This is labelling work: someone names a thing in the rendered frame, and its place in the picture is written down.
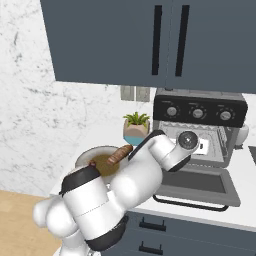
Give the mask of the toaster oven door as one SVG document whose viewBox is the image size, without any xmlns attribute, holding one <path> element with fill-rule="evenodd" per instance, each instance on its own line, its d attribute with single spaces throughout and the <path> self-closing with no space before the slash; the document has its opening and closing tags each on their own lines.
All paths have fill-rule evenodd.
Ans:
<svg viewBox="0 0 256 256">
<path fill-rule="evenodd" d="M 203 206 L 239 207 L 238 193 L 226 169 L 187 165 L 177 172 L 164 172 L 160 199 Z"/>
</svg>

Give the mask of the grey wall outlet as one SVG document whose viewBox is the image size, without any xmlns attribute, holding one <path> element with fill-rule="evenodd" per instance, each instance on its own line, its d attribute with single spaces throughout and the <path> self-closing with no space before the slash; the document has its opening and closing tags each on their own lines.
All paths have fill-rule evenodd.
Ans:
<svg viewBox="0 0 256 256">
<path fill-rule="evenodd" d="M 121 99 L 124 101 L 134 100 L 134 87 L 133 86 L 122 86 L 121 87 Z"/>
<path fill-rule="evenodd" d="M 150 88 L 149 87 L 136 87 L 136 100 L 138 102 L 150 101 Z"/>
</svg>

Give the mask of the black toaster oven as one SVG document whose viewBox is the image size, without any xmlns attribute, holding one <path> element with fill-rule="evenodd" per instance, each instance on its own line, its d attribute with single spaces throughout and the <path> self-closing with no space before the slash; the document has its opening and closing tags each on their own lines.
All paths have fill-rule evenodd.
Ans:
<svg viewBox="0 0 256 256">
<path fill-rule="evenodd" d="M 167 114 L 169 107 L 177 109 L 175 116 Z M 193 117 L 195 109 L 203 111 L 202 118 Z M 189 164 L 226 168 L 247 110 L 248 105 L 241 93 L 158 88 L 153 103 L 153 129 L 163 130 L 172 140 L 179 133 L 192 130 L 200 139 L 209 141 L 209 151 L 207 155 L 194 153 Z M 220 119 L 223 111 L 231 113 L 229 120 Z"/>
</svg>

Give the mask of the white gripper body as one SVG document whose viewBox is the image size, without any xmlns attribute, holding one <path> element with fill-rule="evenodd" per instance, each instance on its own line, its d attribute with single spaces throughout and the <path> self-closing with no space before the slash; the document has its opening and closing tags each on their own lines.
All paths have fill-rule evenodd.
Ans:
<svg viewBox="0 0 256 256">
<path fill-rule="evenodd" d="M 209 151 L 209 141 L 207 139 L 200 139 L 199 153 L 207 155 Z"/>
</svg>

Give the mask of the green plant in pot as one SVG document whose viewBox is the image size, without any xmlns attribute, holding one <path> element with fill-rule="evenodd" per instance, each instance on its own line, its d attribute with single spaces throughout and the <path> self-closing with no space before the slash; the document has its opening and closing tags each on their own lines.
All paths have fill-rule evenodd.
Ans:
<svg viewBox="0 0 256 256">
<path fill-rule="evenodd" d="M 124 119 L 124 140 L 133 146 L 138 146 L 149 134 L 150 117 L 146 113 L 139 115 L 134 112 L 133 114 L 126 114 Z"/>
</svg>

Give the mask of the dark grey cupboard door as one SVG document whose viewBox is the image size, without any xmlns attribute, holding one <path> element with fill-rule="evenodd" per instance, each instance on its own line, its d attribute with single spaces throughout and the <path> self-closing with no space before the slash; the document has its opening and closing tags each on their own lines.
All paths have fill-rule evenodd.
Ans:
<svg viewBox="0 0 256 256">
<path fill-rule="evenodd" d="M 175 76 L 181 9 L 189 5 L 182 76 Z M 256 0 L 173 0 L 166 86 L 256 93 Z"/>
<path fill-rule="evenodd" d="M 55 79 L 161 87 L 172 0 L 40 0 Z M 152 75 L 154 7 L 162 5 L 158 75 Z"/>
</svg>

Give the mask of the brown baguette bread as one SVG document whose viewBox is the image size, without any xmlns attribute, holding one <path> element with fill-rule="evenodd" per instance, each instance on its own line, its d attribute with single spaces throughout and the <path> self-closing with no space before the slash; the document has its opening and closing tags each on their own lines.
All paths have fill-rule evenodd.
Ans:
<svg viewBox="0 0 256 256">
<path fill-rule="evenodd" d="M 130 144 L 124 145 L 118 148 L 108 159 L 107 163 L 109 165 L 115 165 L 122 159 L 127 157 L 133 151 L 133 146 Z"/>
</svg>

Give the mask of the white plate with brown inside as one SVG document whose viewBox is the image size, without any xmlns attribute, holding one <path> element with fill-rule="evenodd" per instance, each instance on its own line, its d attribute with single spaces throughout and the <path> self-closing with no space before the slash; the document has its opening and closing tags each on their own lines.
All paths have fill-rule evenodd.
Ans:
<svg viewBox="0 0 256 256">
<path fill-rule="evenodd" d="M 105 184 L 109 184 L 114 176 L 128 164 L 125 157 L 117 164 L 111 166 L 107 164 L 107 159 L 117 150 L 115 146 L 98 146 L 83 152 L 77 159 L 75 167 L 88 165 L 91 161 L 96 163 Z"/>
</svg>

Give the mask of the dark grey drawer front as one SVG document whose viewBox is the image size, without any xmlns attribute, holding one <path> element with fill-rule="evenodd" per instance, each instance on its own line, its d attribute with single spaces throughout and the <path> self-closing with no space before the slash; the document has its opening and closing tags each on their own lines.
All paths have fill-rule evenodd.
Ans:
<svg viewBox="0 0 256 256">
<path fill-rule="evenodd" d="M 161 244 L 163 255 L 140 252 L 142 241 L 154 248 Z M 128 229 L 120 242 L 102 256 L 256 256 L 256 251 Z"/>
<path fill-rule="evenodd" d="M 146 230 L 154 233 L 176 236 L 179 238 L 187 238 L 196 241 L 210 242 L 219 245 L 256 250 L 256 232 L 243 231 L 131 211 L 127 212 L 127 215 L 129 216 L 129 228 Z M 139 227 L 139 222 L 143 217 L 145 218 L 145 222 L 160 225 L 164 220 L 167 228 L 166 232 Z"/>
</svg>

